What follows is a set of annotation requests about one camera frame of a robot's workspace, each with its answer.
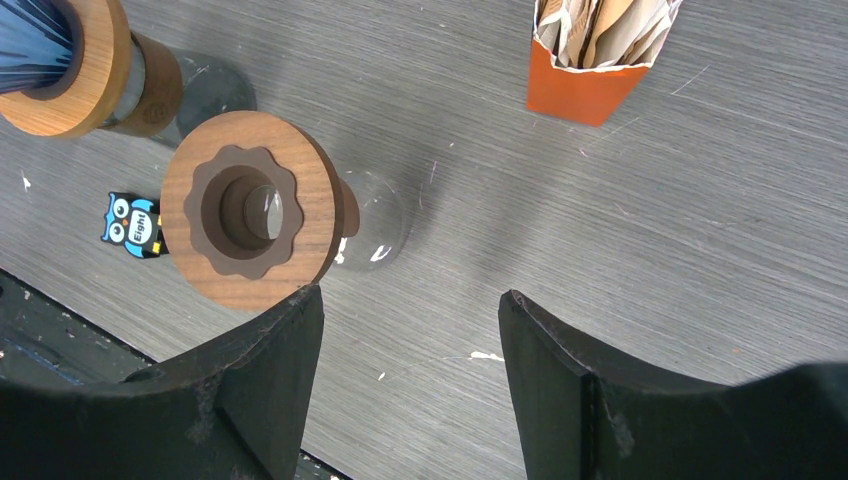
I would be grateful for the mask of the smoky glass carafe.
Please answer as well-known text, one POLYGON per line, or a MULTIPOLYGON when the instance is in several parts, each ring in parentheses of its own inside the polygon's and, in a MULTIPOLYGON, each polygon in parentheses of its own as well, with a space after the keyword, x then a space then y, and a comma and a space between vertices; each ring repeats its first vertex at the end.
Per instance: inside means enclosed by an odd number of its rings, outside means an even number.
POLYGON ((102 130, 175 148, 215 116, 257 108, 248 78, 230 63, 137 32, 131 38, 130 73, 102 130))

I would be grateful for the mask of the blue glass dripper cone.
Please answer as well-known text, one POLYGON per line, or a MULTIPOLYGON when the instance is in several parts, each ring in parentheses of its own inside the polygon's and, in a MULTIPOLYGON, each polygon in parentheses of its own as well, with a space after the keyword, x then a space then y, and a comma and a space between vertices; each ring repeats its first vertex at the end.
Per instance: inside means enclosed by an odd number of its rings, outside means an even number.
POLYGON ((65 76, 73 57, 69 14, 58 1, 1 3, 1 92, 47 88, 65 76))

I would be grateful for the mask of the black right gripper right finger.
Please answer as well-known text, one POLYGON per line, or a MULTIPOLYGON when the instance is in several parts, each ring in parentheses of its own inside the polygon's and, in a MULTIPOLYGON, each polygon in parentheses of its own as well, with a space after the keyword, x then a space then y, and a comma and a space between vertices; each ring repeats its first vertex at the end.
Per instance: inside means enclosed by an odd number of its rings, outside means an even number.
POLYGON ((847 367, 728 386, 625 353, 521 292, 498 320, 531 479, 843 479, 847 367))

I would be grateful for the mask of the clear glass carafe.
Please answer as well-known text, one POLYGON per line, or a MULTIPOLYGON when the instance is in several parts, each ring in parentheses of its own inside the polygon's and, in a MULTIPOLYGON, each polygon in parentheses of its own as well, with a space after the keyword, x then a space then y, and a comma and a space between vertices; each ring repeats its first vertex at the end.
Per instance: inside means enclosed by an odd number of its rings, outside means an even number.
POLYGON ((396 189, 365 170, 340 170, 345 193, 345 229, 358 213, 358 230, 340 240, 334 264, 350 272, 387 267, 400 253, 408 235, 406 209, 396 189))

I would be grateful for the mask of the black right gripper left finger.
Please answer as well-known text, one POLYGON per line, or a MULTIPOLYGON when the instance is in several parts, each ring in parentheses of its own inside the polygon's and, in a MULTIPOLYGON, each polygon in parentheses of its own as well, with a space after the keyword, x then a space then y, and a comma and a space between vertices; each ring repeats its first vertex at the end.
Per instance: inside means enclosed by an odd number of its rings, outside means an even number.
POLYGON ((1 383, 5 479, 291 479, 324 327, 308 286, 119 382, 1 383))

